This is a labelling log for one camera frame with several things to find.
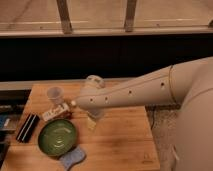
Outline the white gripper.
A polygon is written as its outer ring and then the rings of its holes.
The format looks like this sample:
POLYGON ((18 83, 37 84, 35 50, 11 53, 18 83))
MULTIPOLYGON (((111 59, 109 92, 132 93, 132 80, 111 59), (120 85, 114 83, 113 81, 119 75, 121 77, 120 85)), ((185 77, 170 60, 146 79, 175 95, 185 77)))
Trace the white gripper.
POLYGON ((88 111, 87 127, 89 130, 94 131, 97 126, 97 121, 104 116, 105 112, 102 109, 91 109, 88 111))

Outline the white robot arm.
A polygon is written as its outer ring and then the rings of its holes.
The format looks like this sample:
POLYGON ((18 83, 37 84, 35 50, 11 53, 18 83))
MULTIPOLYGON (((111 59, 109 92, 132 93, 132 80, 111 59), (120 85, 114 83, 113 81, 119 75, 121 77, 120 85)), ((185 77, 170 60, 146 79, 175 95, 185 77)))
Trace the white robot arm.
POLYGON ((92 75, 76 102, 93 118, 104 108, 179 104, 172 171, 213 171, 213 57, 171 65, 108 88, 92 75))

